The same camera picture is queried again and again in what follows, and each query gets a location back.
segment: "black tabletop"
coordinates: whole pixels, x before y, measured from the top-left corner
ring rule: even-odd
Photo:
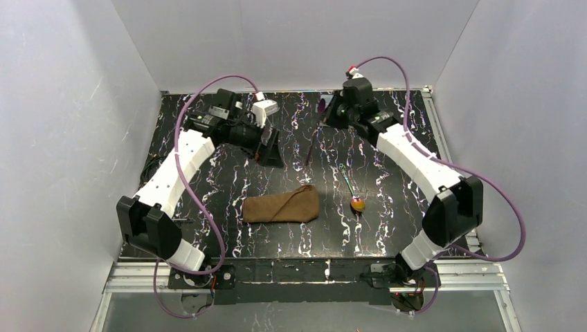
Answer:
[[[247,160],[235,147],[222,145],[204,162],[191,185],[221,228],[227,257],[392,257],[407,246],[421,229],[428,207],[418,186],[387,156],[353,131],[318,130],[311,163],[305,158],[316,128],[316,104],[323,92],[267,93],[280,111],[268,125],[280,130],[285,168],[274,169]],[[190,107],[205,109],[213,95],[203,95]],[[376,91],[382,109],[403,111],[405,91]],[[244,95],[250,107],[251,94]],[[153,135],[147,162],[173,148],[173,129],[187,95],[166,95]],[[432,152],[438,148],[420,91],[411,93],[410,127]],[[360,218],[351,212],[349,190],[337,165],[347,166],[356,193],[367,205]],[[247,224],[242,221],[246,197],[289,192],[312,184],[320,196],[319,217],[309,223]],[[181,197],[174,219],[183,238],[208,257],[219,256],[216,236],[187,193]],[[463,239],[458,242],[466,246]],[[149,257],[126,246],[122,257]]]

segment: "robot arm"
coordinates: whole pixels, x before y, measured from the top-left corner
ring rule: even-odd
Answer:
[[[416,151],[393,113],[380,110],[371,83],[352,68],[343,89],[325,96],[324,124],[338,129],[353,127],[379,151],[394,160],[423,191],[430,205],[422,220],[422,231],[396,257],[388,270],[393,282],[417,277],[423,267],[461,236],[481,224],[483,188],[475,176],[462,177],[451,168],[435,163]]]
[[[283,167],[278,149],[279,132],[271,134],[264,143],[264,123],[268,115],[278,110],[273,100],[262,93],[251,112],[242,110],[240,97],[219,89],[208,112],[195,113],[188,118],[179,134],[179,164],[188,181],[216,147],[232,144],[261,166]],[[188,270],[199,270],[204,253],[181,237],[173,223],[175,207],[185,187],[170,154],[155,175],[132,198],[123,196],[116,211],[123,241]]]

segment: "white enclosure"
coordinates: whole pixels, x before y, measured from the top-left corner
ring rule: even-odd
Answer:
[[[585,331],[587,3],[480,1],[434,92],[460,164],[497,180],[527,219],[503,264],[524,331]],[[519,230],[494,192],[479,229],[493,256]]]
[[[434,84],[477,1],[113,0],[160,90],[197,91],[221,73],[261,89],[335,89],[347,68],[393,55],[412,84]],[[374,86],[401,87],[388,64]],[[249,88],[235,80],[226,89]]]
[[[264,90],[333,89],[376,55],[414,87],[435,85],[455,162],[494,178],[525,215],[526,248],[503,264],[522,329],[584,330],[585,1],[34,2],[0,6],[0,330],[90,327],[159,91],[227,73]],[[363,73],[404,85],[386,62]],[[479,235],[492,256],[518,241],[488,186]]]
[[[88,331],[161,98],[110,0],[0,8],[0,330]]]

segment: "brown fabric pouch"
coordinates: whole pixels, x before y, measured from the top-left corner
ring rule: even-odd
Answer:
[[[245,223],[306,223],[318,218],[318,190],[303,185],[285,194],[247,197],[242,204]]]

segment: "white connector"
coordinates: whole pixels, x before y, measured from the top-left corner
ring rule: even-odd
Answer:
[[[255,99],[258,102],[261,102],[261,101],[265,100],[265,95],[263,94],[263,92],[259,91],[259,92],[255,93]]]
[[[362,75],[359,73],[359,69],[358,69],[357,67],[355,67],[355,66],[351,66],[351,67],[349,68],[349,71],[348,71],[348,73],[349,73],[350,77],[352,77],[352,78],[359,78],[359,77],[363,77],[363,76],[362,76]]]
[[[279,110],[279,106],[275,100],[262,100],[253,104],[251,112],[255,114],[255,124],[257,127],[265,127],[265,121],[267,116],[276,113]]]

